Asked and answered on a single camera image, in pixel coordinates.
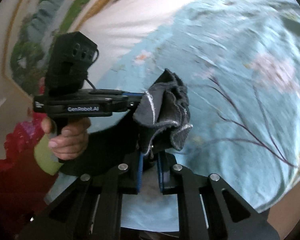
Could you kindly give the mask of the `green sleeve left forearm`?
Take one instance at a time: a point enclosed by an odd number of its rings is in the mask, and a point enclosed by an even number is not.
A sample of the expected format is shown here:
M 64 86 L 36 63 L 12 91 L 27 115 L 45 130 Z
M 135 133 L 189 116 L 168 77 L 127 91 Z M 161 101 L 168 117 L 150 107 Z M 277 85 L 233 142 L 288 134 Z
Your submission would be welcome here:
M 34 147 L 34 159 L 41 170 L 45 173 L 54 176 L 62 166 L 58 158 L 49 148 L 49 136 L 44 135 Z

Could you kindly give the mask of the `person left hand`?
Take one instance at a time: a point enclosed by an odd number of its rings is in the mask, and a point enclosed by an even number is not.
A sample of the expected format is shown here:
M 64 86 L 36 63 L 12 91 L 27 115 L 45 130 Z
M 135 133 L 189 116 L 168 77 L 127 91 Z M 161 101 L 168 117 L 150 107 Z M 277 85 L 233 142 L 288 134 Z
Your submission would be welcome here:
M 62 161 L 76 159 L 88 146 L 90 125 L 89 118 L 71 122 L 62 129 L 60 135 L 49 140 L 49 149 Z

